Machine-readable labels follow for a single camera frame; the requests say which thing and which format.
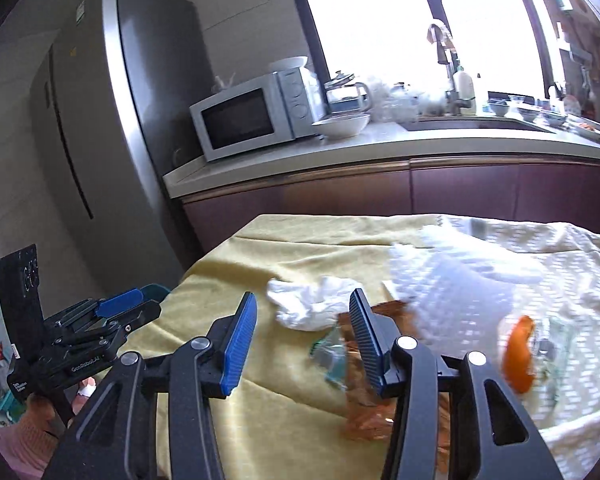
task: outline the orange pepper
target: orange pepper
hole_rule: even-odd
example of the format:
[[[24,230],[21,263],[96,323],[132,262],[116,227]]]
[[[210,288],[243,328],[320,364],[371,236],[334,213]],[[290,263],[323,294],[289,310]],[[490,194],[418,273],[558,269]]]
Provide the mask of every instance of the orange pepper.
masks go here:
[[[528,373],[531,365],[528,341],[535,326],[533,319],[522,316],[511,331],[502,359],[502,373],[519,394],[526,394],[531,389],[535,378],[535,375]]]

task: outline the microwave control knob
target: microwave control knob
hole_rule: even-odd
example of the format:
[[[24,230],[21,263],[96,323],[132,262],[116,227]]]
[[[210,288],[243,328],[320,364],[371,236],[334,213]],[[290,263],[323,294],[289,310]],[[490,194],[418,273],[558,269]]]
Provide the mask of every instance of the microwave control knob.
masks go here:
[[[296,119],[304,119],[306,117],[307,112],[308,112],[308,109],[304,105],[296,105],[293,108],[291,108],[291,114]]]
[[[302,93],[302,85],[300,83],[291,83],[288,88],[291,97],[298,97]]]

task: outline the white microwave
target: white microwave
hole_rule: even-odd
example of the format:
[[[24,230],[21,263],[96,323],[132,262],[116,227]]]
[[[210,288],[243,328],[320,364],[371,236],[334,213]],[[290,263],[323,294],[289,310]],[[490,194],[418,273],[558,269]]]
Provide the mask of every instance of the white microwave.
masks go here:
[[[223,90],[189,107],[206,160],[315,135],[326,113],[315,74],[273,72]]]

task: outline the brown plastic bag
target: brown plastic bag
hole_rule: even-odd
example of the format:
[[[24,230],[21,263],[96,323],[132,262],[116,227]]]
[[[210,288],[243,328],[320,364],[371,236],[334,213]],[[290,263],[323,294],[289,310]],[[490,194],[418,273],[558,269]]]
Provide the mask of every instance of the brown plastic bag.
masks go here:
[[[413,325],[413,313],[405,311],[401,301],[381,303],[372,310],[392,318],[402,335],[417,337]],[[381,399],[366,380],[365,370],[358,351],[349,314],[338,315],[338,325],[347,346],[347,421],[344,435],[354,440],[384,440],[391,437],[394,426],[395,399]],[[450,447],[449,397],[440,394],[438,420],[438,459],[439,471],[448,471]]]

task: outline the refrigerator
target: refrigerator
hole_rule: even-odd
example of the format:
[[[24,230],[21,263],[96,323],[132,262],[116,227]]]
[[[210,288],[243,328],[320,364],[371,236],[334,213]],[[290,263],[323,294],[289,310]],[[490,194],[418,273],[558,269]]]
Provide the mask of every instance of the refrigerator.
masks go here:
[[[162,177],[202,156],[189,106],[212,86],[187,0],[83,0],[35,76],[30,112],[46,182],[109,295],[174,287],[202,255]]]

